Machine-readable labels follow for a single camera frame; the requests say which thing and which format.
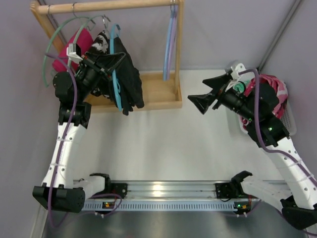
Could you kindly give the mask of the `teal blue hanger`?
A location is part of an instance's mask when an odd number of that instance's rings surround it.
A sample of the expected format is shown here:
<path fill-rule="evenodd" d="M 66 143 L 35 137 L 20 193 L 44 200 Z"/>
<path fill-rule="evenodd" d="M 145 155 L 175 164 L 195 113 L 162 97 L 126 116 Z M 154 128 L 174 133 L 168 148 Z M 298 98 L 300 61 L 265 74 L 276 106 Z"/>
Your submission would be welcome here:
<path fill-rule="evenodd" d="M 113 24 L 111 27 L 110 40 L 109 40 L 110 42 L 109 50 L 111 54 L 114 54 L 114 39 L 115 37 L 118 37 L 119 34 L 120 34 L 120 26 L 118 24 Z M 113 83 L 113 89 L 114 89 L 115 102 L 116 102 L 117 108 L 121 112 L 122 111 L 122 102 L 121 102 L 121 96 L 120 96 L 121 89 L 116 77 L 115 70 L 112 72 L 112 83 Z"/>

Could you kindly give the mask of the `black trousers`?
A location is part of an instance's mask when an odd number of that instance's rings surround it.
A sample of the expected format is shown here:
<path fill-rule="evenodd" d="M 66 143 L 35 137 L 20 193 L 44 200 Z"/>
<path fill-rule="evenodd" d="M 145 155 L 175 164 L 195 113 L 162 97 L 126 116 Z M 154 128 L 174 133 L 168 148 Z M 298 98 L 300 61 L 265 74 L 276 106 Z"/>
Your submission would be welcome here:
<path fill-rule="evenodd" d="M 121 88 L 122 113 L 128 116 L 133 107 L 144 107 L 142 81 L 138 69 L 133 65 L 132 58 L 119 37 L 114 39 L 114 52 L 126 54 L 120 67 L 116 69 L 116 77 Z"/>

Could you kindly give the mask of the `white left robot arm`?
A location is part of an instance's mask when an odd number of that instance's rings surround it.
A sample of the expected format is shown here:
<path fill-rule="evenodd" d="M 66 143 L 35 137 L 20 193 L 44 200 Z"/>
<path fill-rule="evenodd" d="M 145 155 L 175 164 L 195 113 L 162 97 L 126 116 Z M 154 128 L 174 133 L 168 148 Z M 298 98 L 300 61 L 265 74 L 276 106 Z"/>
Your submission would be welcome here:
<path fill-rule="evenodd" d="M 110 185 L 106 174 L 95 173 L 74 183 L 74 166 L 81 139 L 88 129 L 92 105 L 87 96 L 101 81 L 108 81 L 126 54 L 84 54 L 76 73 L 70 68 L 53 78 L 55 96 L 59 99 L 58 132 L 49 169 L 33 197 L 46 209 L 79 213 L 87 199 Z"/>

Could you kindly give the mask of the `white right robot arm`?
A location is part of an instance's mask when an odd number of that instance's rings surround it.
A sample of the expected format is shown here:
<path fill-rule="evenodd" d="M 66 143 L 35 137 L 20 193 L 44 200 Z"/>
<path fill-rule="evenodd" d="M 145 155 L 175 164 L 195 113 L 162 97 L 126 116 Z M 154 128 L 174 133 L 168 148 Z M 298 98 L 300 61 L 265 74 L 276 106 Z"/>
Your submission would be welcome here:
<path fill-rule="evenodd" d="M 275 89 L 255 75 L 249 94 L 228 89 L 232 76 L 224 74 L 203 80 L 211 88 L 207 94 L 189 95 L 188 99 L 205 114 L 225 106 L 249 121 L 248 136 L 274 163 L 289 189 L 283 191 L 257 179 L 248 171 L 232 177 L 235 196 L 250 195 L 274 207 L 294 228 L 304 230 L 317 223 L 317 180 L 298 154 L 287 128 L 273 113 L 279 99 Z"/>

